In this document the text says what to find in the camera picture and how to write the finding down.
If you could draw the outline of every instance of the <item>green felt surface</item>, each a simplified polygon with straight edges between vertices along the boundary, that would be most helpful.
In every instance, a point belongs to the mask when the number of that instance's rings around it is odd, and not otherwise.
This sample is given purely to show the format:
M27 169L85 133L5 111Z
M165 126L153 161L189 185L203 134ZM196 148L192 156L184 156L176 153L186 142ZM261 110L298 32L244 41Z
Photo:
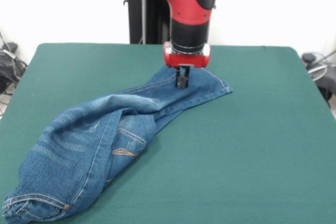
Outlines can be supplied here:
M336 223L336 122L296 52L212 51L208 70L234 92L185 111L89 210L59 222ZM0 123L0 198L56 114L162 65L162 46L39 46Z

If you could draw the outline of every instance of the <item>blue jeans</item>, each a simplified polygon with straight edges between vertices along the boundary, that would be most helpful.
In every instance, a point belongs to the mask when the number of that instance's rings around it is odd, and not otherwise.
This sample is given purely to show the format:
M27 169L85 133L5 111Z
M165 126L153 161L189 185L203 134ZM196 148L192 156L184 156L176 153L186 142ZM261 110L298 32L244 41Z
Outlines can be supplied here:
M177 89L175 72L164 67L144 86L56 116L19 168L19 185L5 198L6 222L52 221L86 210L169 122L232 91L204 69L191 69L189 87Z

